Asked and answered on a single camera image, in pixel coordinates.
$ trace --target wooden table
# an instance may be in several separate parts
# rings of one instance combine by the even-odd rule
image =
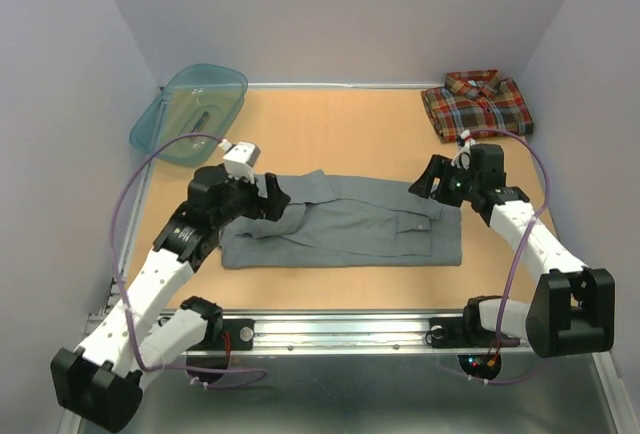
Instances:
[[[232,141],[257,144],[256,170],[275,174],[357,175],[415,181],[432,154],[451,157],[413,90],[260,90],[247,93],[229,130]],[[492,140],[505,151],[507,184],[521,187],[534,205],[543,192],[526,149],[512,139]],[[220,151],[209,163],[221,162]],[[193,169],[158,162],[151,178],[131,261],[137,273],[158,233],[186,199]],[[545,224],[553,228],[545,213]],[[198,295],[226,309],[461,308],[478,295],[501,294],[513,258],[507,243],[468,205],[462,212],[463,262],[453,267],[255,268],[227,270],[213,253],[174,296],[177,308]],[[534,285],[520,268],[511,297],[529,301]]]

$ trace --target gray floor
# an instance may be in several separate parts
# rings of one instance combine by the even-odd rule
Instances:
[[[482,386],[436,366],[436,355],[244,357],[269,377],[242,390],[204,392],[183,373],[151,385],[124,434],[615,433],[591,356],[554,359],[512,387]],[[443,356],[455,367],[455,356]],[[504,356],[501,379],[533,354]],[[83,434],[104,431],[85,425]]]

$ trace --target wall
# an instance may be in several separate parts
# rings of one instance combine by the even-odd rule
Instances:
[[[0,20],[0,432],[52,433],[49,362],[106,297],[128,132],[157,84],[113,0],[1,0]]]
[[[566,0],[519,77],[558,233],[617,283],[614,356],[640,413],[640,0]]]
[[[159,82],[195,62],[253,82],[518,73],[563,0],[116,0]]]

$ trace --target teal plastic bin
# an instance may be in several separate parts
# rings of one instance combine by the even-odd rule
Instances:
[[[224,137],[244,104],[247,78],[240,72],[211,64],[180,71],[156,96],[136,122],[129,140],[145,154],[189,132]],[[158,159],[194,167],[204,163],[218,142],[205,137],[181,139]]]

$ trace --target red plaid shirt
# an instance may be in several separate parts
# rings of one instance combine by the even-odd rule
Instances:
[[[423,91],[422,100],[442,142],[455,141],[465,129],[504,129],[520,136],[533,132],[518,86],[510,77],[500,80],[496,69],[450,72],[444,87]]]

